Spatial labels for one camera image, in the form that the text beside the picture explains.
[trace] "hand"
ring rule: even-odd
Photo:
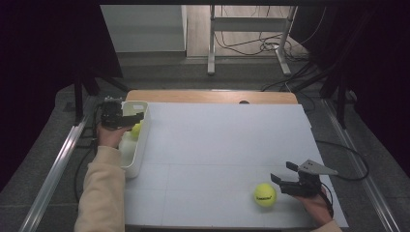
[[[99,146],[106,146],[117,148],[121,142],[121,137],[124,132],[129,131],[132,127],[120,128],[118,130],[110,130],[103,127],[101,124],[97,125],[97,138]]]
[[[293,197],[300,200],[302,204],[304,204],[307,212],[311,215],[311,217],[316,221],[316,223],[319,226],[327,224],[328,222],[333,220],[331,214],[329,213],[325,200],[319,194],[316,194],[313,197]]]

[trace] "metal stand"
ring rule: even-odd
[[[208,75],[215,74],[215,44],[216,31],[228,32],[281,32],[279,45],[275,47],[280,67],[284,75],[291,72],[284,57],[284,45],[289,35],[296,7],[290,7],[287,18],[250,18],[250,17],[215,17],[215,5],[211,6],[211,32],[208,54]]]
[[[25,220],[21,224],[19,232],[31,232],[36,231],[37,227],[40,224],[40,221],[43,218],[45,210],[48,206],[51,197],[57,188],[57,185],[64,173],[64,170],[67,166],[67,163],[70,160],[70,157],[75,148],[76,142],[81,136],[82,131],[87,124],[87,121],[93,115],[93,109],[97,104],[96,97],[89,97],[84,104],[84,115],[81,116],[80,122],[77,126],[73,126],[70,130],[69,135],[67,136],[66,141],[64,142],[61,150],[55,159],[50,171],[48,172],[47,177],[44,180],[42,188],[37,194],[36,199],[33,202],[33,205],[30,208]]]

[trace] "white plastic bin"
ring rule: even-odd
[[[134,178],[139,173],[145,144],[151,125],[151,117],[148,103],[145,101],[125,101],[123,102],[123,115],[130,116],[144,112],[144,121],[137,138],[133,137],[129,131],[125,132],[119,145],[121,151],[121,167],[126,172],[127,178]]]

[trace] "robotic arm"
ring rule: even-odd
[[[334,215],[332,203],[322,191],[322,182],[319,175],[337,175],[337,171],[308,159],[302,165],[288,161],[286,167],[299,175],[298,182],[285,182],[271,173],[271,180],[279,185],[281,193],[294,196],[313,197],[319,194],[326,202],[331,217]]]
[[[123,116],[121,106],[122,99],[105,98],[102,104],[102,126],[117,130],[123,127],[133,126],[144,119],[144,113],[136,113],[131,116]]]

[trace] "dark curtain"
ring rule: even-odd
[[[3,1],[0,30],[3,188],[42,131],[59,90],[74,76],[93,83],[90,69],[122,74],[96,2]],[[98,93],[96,86],[90,90]]]
[[[363,121],[410,176],[410,27],[406,3],[380,5],[350,58]]]

